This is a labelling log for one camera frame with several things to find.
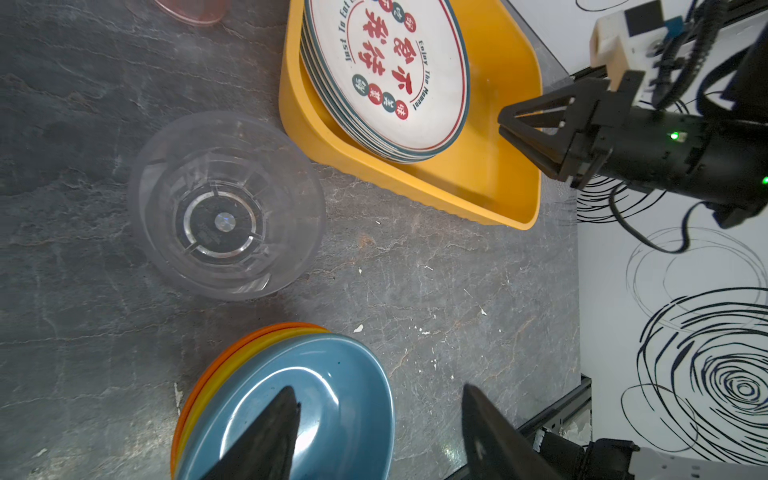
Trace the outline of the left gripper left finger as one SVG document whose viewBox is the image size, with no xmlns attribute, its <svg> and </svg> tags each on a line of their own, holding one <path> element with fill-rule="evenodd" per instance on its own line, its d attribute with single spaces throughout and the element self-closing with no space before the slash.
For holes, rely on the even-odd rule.
<svg viewBox="0 0 768 480">
<path fill-rule="evenodd" d="M 288 479 L 300 416 L 294 389 L 284 387 L 203 479 Z"/>
</svg>

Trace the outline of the white plate green flower outline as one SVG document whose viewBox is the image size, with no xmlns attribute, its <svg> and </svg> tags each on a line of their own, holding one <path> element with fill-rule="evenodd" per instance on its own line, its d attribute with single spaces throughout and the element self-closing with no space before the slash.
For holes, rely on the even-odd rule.
<svg viewBox="0 0 768 480">
<path fill-rule="evenodd" d="M 300 54 L 310 80 L 323 105 L 329 111 L 331 117 L 341 129 L 356 143 L 360 144 L 369 153 L 388 161 L 401 164 L 415 164 L 432 159 L 441 154 L 441 150 L 427 151 L 426 153 L 413 153 L 403 148 L 396 147 L 386 140 L 382 140 L 368 125 L 359 118 L 346 104 L 343 96 L 338 92 L 335 83 L 328 76 L 324 60 L 316 52 L 313 45 L 314 33 L 309 25 L 307 15 L 302 14 Z"/>
</svg>

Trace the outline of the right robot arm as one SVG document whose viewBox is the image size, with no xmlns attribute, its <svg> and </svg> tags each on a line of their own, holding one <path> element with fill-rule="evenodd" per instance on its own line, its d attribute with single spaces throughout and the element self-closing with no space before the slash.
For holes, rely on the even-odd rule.
<svg viewBox="0 0 768 480">
<path fill-rule="evenodd" d="M 767 39 L 705 64 L 728 16 L 694 2 L 665 20 L 650 1 L 598 19 L 584 78 L 503 108 L 501 136 L 547 177 L 583 189 L 595 176 L 701 201 L 732 228 L 767 205 Z"/>
</svg>

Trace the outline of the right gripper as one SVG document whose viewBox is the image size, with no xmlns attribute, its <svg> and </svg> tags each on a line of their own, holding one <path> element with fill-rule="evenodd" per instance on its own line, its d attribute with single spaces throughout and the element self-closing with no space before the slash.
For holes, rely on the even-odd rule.
<svg viewBox="0 0 768 480">
<path fill-rule="evenodd" d="M 759 215 L 767 206 L 767 106 L 727 89 L 731 107 L 699 90 L 697 114 L 666 112 L 633 104 L 639 75 L 631 72 L 618 91 L 605 79 L 588 78 L 540 97 L 504 107 L 499 133 L 548 178 L 584 190 L 596 179 L 605 194 L 665 191 L 695 199 L 722 228 Z M 538 131 L 544 139 L 510 131 L 572 126 L 569 140 Z"/>
</svg>

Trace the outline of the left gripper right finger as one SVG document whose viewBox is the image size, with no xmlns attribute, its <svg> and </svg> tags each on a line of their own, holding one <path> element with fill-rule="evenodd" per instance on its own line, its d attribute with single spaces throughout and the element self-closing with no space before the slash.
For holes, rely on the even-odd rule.
<svg viewBox="0 0 768 480">
<path fill-rule="evenodd" d="M 478 387 L 464 385 L 461 407 L 470 479 L 561 479 Z"/>
</svg>

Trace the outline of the blue bowl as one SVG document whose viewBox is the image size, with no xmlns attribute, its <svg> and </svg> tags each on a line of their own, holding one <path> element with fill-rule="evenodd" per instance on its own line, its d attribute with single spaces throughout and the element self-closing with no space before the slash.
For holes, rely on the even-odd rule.
<svg viewBox="0 0 768 480">
<path fill-rule="evenodd" d="M 241 347 L 211 376 L 178 437 L 172 476 L 201 479 L 282 391 L 297 413 L 277 422 L 289 439 L 292 479 L 385 479 L 394 450 L 388 378 L 360 342 L 333 333 Z"/>
</svg>

